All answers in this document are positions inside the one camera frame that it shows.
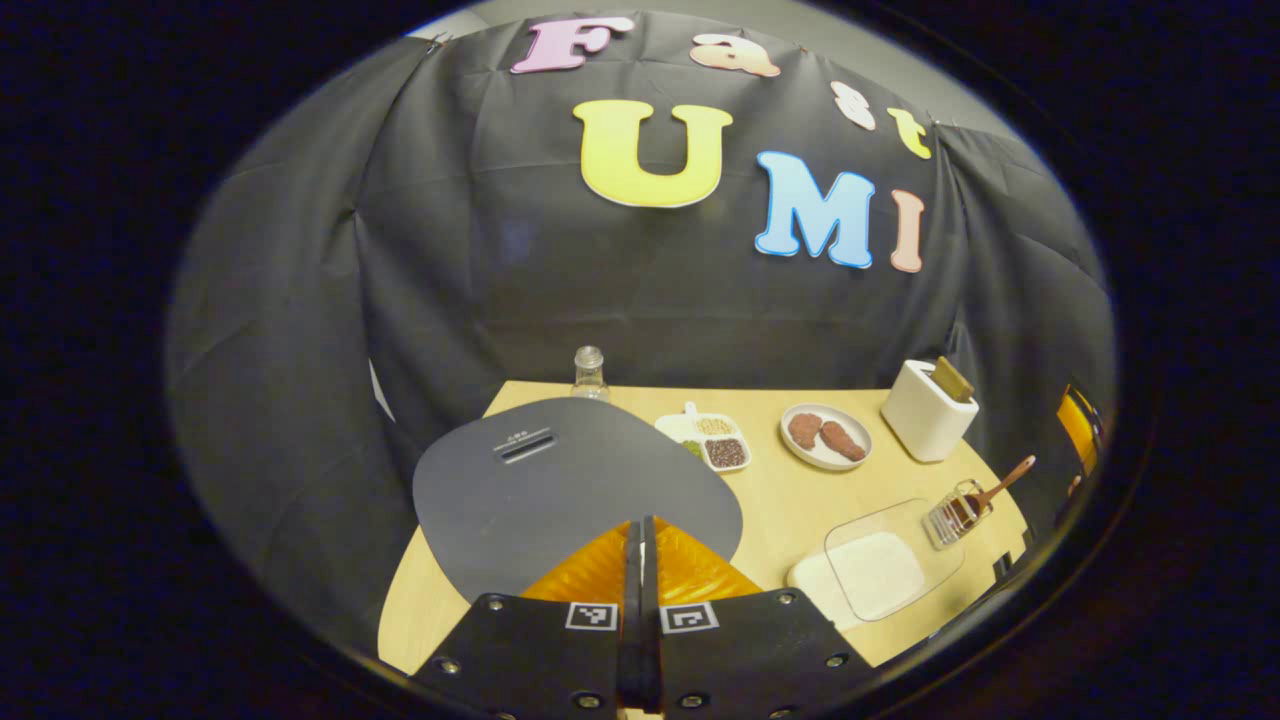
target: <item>black fabric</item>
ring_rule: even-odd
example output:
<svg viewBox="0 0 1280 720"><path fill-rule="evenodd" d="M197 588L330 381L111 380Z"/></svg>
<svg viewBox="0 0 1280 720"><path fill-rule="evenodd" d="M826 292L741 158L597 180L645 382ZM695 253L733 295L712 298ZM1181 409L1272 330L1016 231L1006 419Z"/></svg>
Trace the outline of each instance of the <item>black fabric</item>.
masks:
<svg viewBox="0 0 1280 720"><path fill-rule="evenodd" d="M904 359L948 352L982 405L968 438L997 473L1043 452L1069 374L1114 406L1105 278L1033 151L929 126L794 44L626 15L634 31L568 72L508 72L538 20L430 55L419 38L392 44L282 119L192 238L166 357L192 482L255 575L330 639L372 652L422 450L506 379L568 380L580 345L603 347L616 384L744 388L888 387ZM782 74L698 65L699 33L749 37ZM867 97L876 132L836 109L836 79ZM653 172L685 163L675 105L732 114L716 192L659 210L588 190L572 109L602 99L654 106L640 137ZM929 127L931 160L884 108ZM801 158L823 191L841 172L876 183L869 268L754 249L765 150ZM893 190L925 205L916 274L890 265ZM1074 474L1051 465L1015 486L1059 498L1028 501L1041 530Z"/></svg>

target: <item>blue letter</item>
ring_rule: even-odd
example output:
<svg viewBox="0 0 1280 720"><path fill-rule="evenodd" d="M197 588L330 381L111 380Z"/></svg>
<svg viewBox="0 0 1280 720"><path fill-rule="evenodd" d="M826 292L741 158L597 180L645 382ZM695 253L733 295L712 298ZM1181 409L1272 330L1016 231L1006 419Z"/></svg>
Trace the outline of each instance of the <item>blue letter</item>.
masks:
<svg viewBox="0 0 1280 720"><path fill-rule="evenodd" d="M756 161L769 172L769 227L755 236L755 249L768 255L795 255L800 240L791 233L791 218L800 219L805 247L810 258L822 255L827 236L836 231L827 258L838 265L865 268L872 264L867 249L867 213L876 186L854 174L836 176L831 192L823 199L804 160L786 152L765 150Z"/></svg>

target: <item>foam letter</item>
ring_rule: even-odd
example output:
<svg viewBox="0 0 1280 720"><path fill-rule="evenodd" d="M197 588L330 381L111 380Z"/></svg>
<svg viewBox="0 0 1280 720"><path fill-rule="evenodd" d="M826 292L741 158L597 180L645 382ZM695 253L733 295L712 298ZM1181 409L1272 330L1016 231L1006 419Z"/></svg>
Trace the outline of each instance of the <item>foam letter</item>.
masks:
<svg viewBox="0 0 1280 720"><path fill-rule="evenodd" d="M591 29L579 32L584 27ZM520 74L576 68L586 58L573 54L575 45L581 45L588 53L599 53L609 44L609 29L626 32L635 27L636 23L630 18L577 18L538 23L529 28L538 33L529 56L512 65L511 72Z"/></svg>
<svg viewBox="0 0 1280 720"><path fill-rule="evenodd" d="M773 77L782 70L769 61L769 54L745 37L695 35L698 47L689 51L695 63L722 70L746 70L753 76Z"/></svg>
<svg viewBox="0 0 1280 720"><path fill-rule="evenodd" d="M832 92L836 94L836 106L846 118L863 129L876 129L876 118L872 117L870 104L852 87L840 82L831 83Z"/></svg>
<svg viewBox="0 0 1280 720"><path fill-rule="evenodd" d="M685 120L685 169L655 176L640 167L640 120L653 105L635 100L591 100L573 108L582 120L582 179L602 197L620 205L680 208L710 195L719 184L721 128L733 123L724 110L676 105Z"/></svg>
<svg viewBox="0 0 1280 720"><path fill-rule="evenodd" d="M897 202L897 247L888 256L888 264L904 273L918 273L924 263L920 261L920 213L924 213L924 201L905 190L892 192L893 202Z"/></svg>
<svg viewBox="0 0 1280 720"><path fill-rule="evenodd" d="M768 255L795 255L800 241L792 234L792 217L800 220L810 258L822 255L827 236L836 232L827 258L838 265L865 268L868 210L876 186L861 176L840 173L823 199L804 160L765 150L756 161L769 172L769 225L755 237L755 249Z"/></svg>
<svg viewBox="0 0 1280 720"><path fill-rule="evenodd" d="M888 108L887 111L890 115L893 115L895 120L897 120L897 136L902 138L902 145L925 160L932 158L933 152L924 145L920 145L920 137L924 136L924 128L920 127L920 123L915 122L911 113L908 110L899 110L897 108Z"/></svg>

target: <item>coffee beans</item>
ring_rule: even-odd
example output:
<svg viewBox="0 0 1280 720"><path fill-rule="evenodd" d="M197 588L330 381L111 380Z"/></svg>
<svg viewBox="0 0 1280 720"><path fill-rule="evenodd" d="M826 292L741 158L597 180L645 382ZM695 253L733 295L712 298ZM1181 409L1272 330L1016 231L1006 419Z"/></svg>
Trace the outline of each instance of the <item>coffee beans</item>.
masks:
<svg viewBox="0 0 1280 720"><path fill-rule="evenodd" d="M746 452L742 443L736 439L709 439L707 441L707 456L713 468L732 468L746 461Z"/></svg>

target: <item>wooden table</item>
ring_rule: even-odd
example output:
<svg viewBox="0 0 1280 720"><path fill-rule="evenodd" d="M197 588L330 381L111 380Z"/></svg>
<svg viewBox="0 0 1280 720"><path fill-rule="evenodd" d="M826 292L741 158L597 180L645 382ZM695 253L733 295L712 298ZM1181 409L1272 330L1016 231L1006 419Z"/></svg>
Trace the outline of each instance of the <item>wooden table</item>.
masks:
<svg viewBox="0 0 1280 720"><path fill-rule="evenodd" d="M564 397L570 386L507 382L485 415L535 400ZM722 475L742 507L742 539L730 561L760 585L776 589L787 570L820 552L827 530L913 497L937 501L966 478L983 487L998 480L991 468L961 442L942 462L916 462L884 424L879 407L887 389L687 389L613 387L613 405L653 424L662 415L682 413L692 401L703 413L728 415L741 427L751 447L751 464ZM828 473L801 461L783 445L778 432L782 413L800 402L840 407L872 434L872 456L847 473ZM992 564L1009 552L1025 551L1027 521L1009 493L960 542L964 566L915 603L877 623L845 632L845 638L872 665L879 665L942 626L995 582ZM378 628L378 656L413 674L470 603L449 584L421 528L413 533Z"/></svg>

